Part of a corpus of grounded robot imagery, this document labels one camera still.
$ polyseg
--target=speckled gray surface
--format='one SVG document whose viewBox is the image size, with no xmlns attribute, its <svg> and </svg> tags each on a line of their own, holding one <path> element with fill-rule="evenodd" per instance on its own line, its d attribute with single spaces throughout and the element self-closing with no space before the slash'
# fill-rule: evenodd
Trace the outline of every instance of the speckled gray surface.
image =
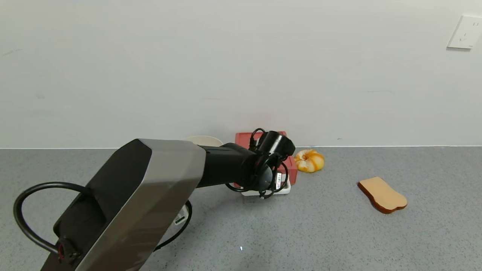
<svg viewBox="0 0 482 271">
<path fill-rule="evenodd" d="M 286 196 L 196 190 L 189 227 L 141 270 L 482 270 L 482 148 L 320 151 L 326 168 L 299 173 Z M 0 270 L 39 270 L 47 256 L 13 221 L 17 194 L 50 180 L 85 184 L 111 153 L 0 150 Z M 407 208 L 376 211 L 356 186 L 373 176 L 405 195 Z M 74 196 L 33 195 L 24 204 L 28 223 L 54 242 L 52 225 Z"/>
</svg>

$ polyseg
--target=white bowl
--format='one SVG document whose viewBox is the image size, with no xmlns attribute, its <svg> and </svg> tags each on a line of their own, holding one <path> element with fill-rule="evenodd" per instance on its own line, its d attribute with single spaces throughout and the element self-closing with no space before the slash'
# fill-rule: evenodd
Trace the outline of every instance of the white bowl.
<svg viewBox="0 0 482 271">
<path fill-rule="evenodd" d="M 200 146 L 211 146 L 211 147 L 219 147 L 223 144 L 223 142 L 215 137 L 208 136 L 208 135 L 195 135 L 190 136 L 184 139 L 185 141 L 191 141 L 192 143 Z"/>
</svg>

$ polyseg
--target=white wall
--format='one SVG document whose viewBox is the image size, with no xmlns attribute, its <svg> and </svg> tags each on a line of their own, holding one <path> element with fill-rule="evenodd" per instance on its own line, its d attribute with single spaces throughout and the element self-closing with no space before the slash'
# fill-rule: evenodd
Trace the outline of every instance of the white wall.
<svg viewBox="0 0 482 271">
<path fill-rule="evenodd" d="M 259 126 L 298 146 L 482 145 L 482 41 L 446 50 L 462 14 L 482 1 L 0 0 L 0 147 Z"/>
</svg>

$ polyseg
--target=bread crust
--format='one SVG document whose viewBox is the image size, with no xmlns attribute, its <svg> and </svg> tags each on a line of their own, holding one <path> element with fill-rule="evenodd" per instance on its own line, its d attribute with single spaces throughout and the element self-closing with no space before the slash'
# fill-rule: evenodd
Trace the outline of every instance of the bread crust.
<svg viewBox="0 0 482 271">
<path fill-rule="evenodd" d="M 372 203 L 372 205 L 375 207 L 375 209 L 377 209 L 378 211 L 384 213 L 384 214 L 391 214 L 397 210 L 402 210 L 404 209 L 405 207 L 407 207 L 408 204 L 406 204 L 405 206 L 398 206 L 397 208 L 393 209 L 393 210 L 389 210 L 389 209 L 385 209 L 383 206 L 381 206 L 380 204 L 378 204 L 376 201 L 375 201 L 375 198 L 373 197 L 373 195 L 363 186 L 363 184 L 361 184 L 361 182 L 358 182 L 358 187 L 363 191 L 363 193 L 365 193 L 365 195 L 370 199 L 370 202 Z"/>
</svg>

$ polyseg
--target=white label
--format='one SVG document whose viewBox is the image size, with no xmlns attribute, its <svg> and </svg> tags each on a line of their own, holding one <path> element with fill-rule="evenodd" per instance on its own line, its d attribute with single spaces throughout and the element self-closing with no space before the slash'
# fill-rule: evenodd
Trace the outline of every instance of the white label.
<svg viewBox="0 0 482 271">
<path fill-rule="evenodd" d="M 276 190 L 280 189 L 281 187 L 281 178 L 282 178 L 283 174 L 281 172 L 278 172 L 276 174 Z"/>
</svg>

